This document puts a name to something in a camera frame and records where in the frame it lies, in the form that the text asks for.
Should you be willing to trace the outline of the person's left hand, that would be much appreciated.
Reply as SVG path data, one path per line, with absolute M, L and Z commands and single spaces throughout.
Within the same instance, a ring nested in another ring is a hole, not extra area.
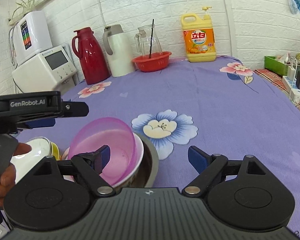
M 27 154 L 32 150 L 31 146 L 26 143 L 19 143 L 18 147 L 14 152 L 14 156 Z M 8 168 L 0 177 L 0 209 L 2 209 L 4 204 L 4 198 L 6 194 L 15 185 L 16 169 L 15 166 L 10 163 Z

